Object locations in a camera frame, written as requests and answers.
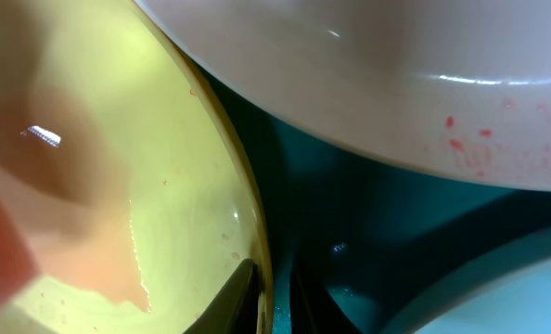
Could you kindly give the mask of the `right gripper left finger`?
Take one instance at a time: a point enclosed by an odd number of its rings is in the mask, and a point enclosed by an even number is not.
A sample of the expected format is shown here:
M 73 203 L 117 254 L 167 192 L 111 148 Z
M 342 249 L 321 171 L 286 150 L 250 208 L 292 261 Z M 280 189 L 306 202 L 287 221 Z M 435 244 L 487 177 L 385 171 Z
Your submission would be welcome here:
M 243 260 L 184 334 L 256 334 L 262 280 L 259 265 Z

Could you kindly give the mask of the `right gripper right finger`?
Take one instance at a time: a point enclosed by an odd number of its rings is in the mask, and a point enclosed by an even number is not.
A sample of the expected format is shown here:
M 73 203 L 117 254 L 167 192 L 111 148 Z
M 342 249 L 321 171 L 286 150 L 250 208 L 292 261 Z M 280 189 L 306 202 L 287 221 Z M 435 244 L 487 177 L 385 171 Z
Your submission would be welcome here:
M 289 277 L 292 334 L 360 334 L 323 284 L 304 266 L 294 266 Z

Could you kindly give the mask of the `yellow-green plate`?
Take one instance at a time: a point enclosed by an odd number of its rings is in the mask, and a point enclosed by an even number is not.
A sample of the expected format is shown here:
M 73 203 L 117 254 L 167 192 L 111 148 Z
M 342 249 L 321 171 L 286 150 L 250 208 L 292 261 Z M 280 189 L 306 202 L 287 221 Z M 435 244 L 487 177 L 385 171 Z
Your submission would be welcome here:
M 245 152 L 132 1 L 0 1 L 0 205 L 37 269 L 0 333 L 184 333 L 248 258 L 272 329 Z

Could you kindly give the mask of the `white plate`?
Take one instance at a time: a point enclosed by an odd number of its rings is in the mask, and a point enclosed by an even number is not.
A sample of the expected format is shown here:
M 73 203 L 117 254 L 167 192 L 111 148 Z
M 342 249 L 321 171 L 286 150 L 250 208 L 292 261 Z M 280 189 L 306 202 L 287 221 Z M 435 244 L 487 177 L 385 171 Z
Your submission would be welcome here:
M 375 161 L 551 191 L 551 0 L 144 0 L 205 71 Z

